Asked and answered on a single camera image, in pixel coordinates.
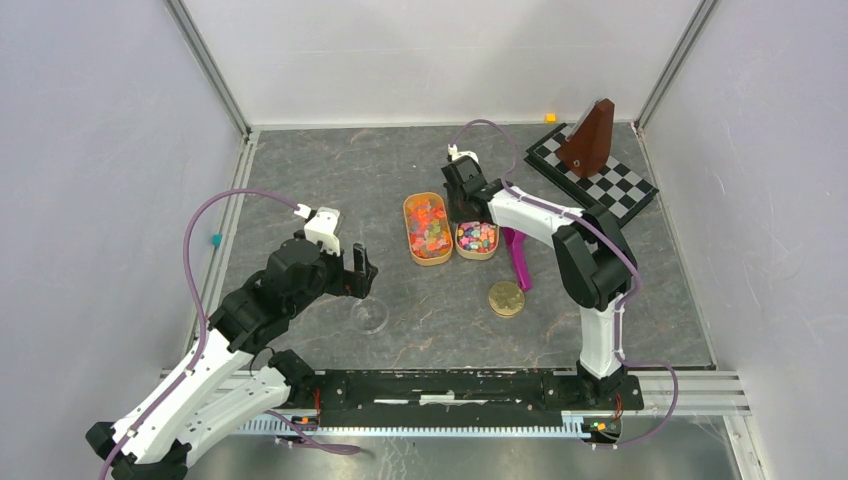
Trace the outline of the clear plastic round jar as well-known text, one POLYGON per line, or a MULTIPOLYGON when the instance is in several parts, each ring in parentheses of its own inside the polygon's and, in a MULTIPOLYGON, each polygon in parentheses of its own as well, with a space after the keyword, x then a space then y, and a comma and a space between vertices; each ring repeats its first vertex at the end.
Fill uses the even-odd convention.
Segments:
POLYGON ((380 333, 388 324, 389 309, 380 299, 365 298, 352 305, 350 316, 360 333, 374 335, 380 333))

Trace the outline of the gold tin of star candies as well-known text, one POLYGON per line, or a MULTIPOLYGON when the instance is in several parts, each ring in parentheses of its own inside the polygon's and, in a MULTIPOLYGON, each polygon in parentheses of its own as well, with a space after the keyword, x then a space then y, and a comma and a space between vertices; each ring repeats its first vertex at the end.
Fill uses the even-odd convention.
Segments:
POLYGON ((499 245, 500 231, 494 224, 472 221, 457 225, 455 250, 458 255, 470 260, 488 260, 499 245))

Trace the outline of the magenta plastic scoop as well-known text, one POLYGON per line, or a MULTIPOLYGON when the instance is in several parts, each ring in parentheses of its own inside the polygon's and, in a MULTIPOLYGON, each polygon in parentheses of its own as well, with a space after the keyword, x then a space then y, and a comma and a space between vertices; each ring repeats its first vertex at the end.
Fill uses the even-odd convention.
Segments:
POLYGON ((501 231, 511 258, 517 285, 523 292, 527 292, 533 288, 524 254, 524 241, 527 236, 521 231, 507 227, 502 227, 501 231))

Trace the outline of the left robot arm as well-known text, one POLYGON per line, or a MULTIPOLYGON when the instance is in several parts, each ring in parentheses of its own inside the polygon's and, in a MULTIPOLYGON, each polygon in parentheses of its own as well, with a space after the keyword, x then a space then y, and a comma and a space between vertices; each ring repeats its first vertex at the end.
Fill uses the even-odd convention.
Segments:
POLYGON ((85 438, 103 479, 182 479, 205 451, 248 420, 287 404, 302 407, 319 389, 315 371, 294 351, 274 353, 241 386, 211 401, 225 380, 286 333, 323 295, 364 299, 378 269, 364 245, 343 254, 301 232, 268 257, 264 269, 227 294, 190 353, 132 412, 97 422, 85 438))

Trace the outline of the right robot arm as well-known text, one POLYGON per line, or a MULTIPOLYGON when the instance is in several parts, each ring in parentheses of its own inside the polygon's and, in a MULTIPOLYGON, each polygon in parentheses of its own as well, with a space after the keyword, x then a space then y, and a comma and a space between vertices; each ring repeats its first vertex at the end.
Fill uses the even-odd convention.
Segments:
POLYGON ((553 250, 563 287, 580 307, 578 396, 591 408, 606 406, 627 375, 621 323, 627 296, 640 285, 615 216, 602 206, 564 207, 503 179, 489 182, 470 152, 448 155, 441 171, 455 220, 494 224, 553 250))

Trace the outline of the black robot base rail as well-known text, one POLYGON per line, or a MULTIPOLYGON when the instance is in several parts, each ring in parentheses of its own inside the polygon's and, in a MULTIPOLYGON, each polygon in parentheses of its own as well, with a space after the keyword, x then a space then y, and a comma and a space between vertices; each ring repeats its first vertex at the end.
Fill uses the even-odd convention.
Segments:
POLYGON ((322 427, 554 427, 564 412, 641 411, 636 376, 593 380, 578 370, 341 370, 295 384, 287 409, 313 409, 322 427))

